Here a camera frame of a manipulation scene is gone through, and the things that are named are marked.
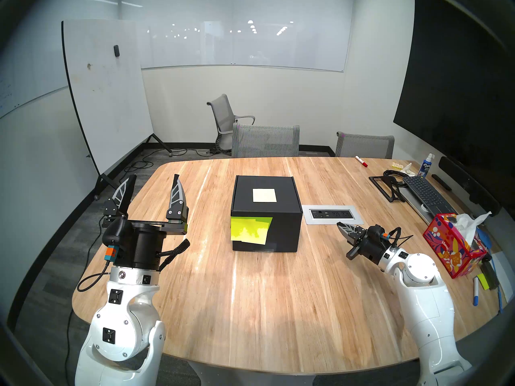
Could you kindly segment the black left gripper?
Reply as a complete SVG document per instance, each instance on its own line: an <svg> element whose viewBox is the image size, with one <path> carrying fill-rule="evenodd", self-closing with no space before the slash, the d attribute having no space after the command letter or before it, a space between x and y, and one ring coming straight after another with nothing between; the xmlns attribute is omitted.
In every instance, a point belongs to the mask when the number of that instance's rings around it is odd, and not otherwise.
<svg viewBox="0 0 515 386"><path fill-rule="evenodd" d="M103 221L128 218L136 179L136 174L128 176L106 201ZM188 249L188 239L184 239L173 250L162 251L166 236L187 234L188 206L178 174L174 174L166 218L168 222L116 220L116 266L162 271Z"/></svg>

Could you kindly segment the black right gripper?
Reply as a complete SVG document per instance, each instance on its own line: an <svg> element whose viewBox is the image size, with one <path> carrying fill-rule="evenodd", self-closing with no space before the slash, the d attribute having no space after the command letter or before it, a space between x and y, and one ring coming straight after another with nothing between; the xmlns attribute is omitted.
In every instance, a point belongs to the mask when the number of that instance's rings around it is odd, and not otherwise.
<svg viewBox="0 0 515 386"><path fill-rule="evenodd" d="M388 250L388 234L385 233L383 227L376 224L365 230L359 225L342 222L337 222L337 227L352 246L346 254L347 259L353 260L362 255L374 264L379 265L381 258Z"/></svg>

